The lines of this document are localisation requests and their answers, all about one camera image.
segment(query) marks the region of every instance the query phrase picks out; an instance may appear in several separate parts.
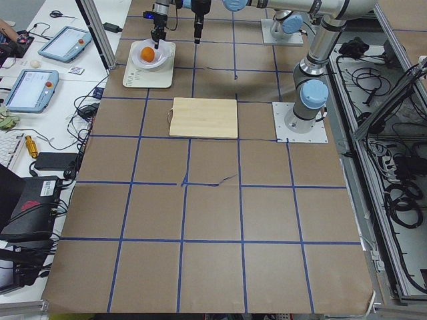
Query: white bowl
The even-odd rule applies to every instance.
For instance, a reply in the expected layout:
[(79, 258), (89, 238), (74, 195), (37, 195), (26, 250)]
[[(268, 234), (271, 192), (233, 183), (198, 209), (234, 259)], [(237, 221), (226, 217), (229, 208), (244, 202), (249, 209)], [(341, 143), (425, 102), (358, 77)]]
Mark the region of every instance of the white bowl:
[[(154, 60), (147, 62), (141, 58), (141, 51), (145, 47), (151, 47), (154, 50)], [(137, 66), (144, 69), (153, 69), (164, 64), (167, 58), (171, 55), (171, 48), (169, 43), (160, 40), (159, 49), (154, 49), (154, 42), (152, 39), (146, 39), (138, 43), (131, 54), (132, 62)]]

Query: yellow tool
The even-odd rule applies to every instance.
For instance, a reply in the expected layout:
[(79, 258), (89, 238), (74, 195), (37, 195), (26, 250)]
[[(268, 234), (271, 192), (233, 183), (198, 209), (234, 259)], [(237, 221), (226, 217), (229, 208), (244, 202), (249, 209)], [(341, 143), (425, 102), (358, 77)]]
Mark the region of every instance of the yellow tool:
[(32, 140), (30, 135), (25, 137), (25, 145), (27, 146), (29, 155), (34, 159), (37, 158), (39, 152), (37, 151), (37, 146), (35, 145), (35, 142)]

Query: white keyboard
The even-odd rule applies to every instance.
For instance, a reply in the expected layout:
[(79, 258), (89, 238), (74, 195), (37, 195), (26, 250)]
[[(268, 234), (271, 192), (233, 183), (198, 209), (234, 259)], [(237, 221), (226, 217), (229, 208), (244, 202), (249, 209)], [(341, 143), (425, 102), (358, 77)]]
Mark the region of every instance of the white keyboard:
[(23, 133), (0, 133), (0, 163), (12, 169), (24, 144)]

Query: white mounting plate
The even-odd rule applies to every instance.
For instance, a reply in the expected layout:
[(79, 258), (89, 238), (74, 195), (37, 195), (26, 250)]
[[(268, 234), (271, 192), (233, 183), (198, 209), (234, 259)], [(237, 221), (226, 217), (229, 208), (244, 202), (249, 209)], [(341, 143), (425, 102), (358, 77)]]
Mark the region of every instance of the white mounting plate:
[(300, 32), (295, 32), (291, 35), (283, 37), (273, 37), (270, 28), (273, 25), (273, 19), (261, 19), (261, 30), (264, 44), (266, 45), (287, 45), (289, 47), (302, 47), (304, 40)]
[(175, 43), (167, 42), (171, 46), (171, 55), (163, 65), (154, 69), (143, 69), (132, 62), (131, 53), (139, 43), (141, 41), (136, 41), (131, 45), (123, 85), (127, 88), (169, 88), (172, 85)]
[[(323, 121), (316, 122), (313, 129), (304, 134), (296, 133), (285, 125), (286, 113), (294, 107), (294, 104), (290, 102), (273, 102), (274, 125), (278, 142), (328, 143)], [(321, 116), (319, 112), (316, 119), (320, 119)]]

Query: orange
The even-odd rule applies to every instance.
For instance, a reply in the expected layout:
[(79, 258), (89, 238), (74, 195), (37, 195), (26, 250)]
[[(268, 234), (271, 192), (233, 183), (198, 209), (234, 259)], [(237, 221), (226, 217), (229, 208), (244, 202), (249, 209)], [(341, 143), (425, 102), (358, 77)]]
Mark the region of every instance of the orange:
[(147, 62), (152, 62), (154, 60), (154, 50), (151, 47), (145, 47), (141, 50), (141, 59)]

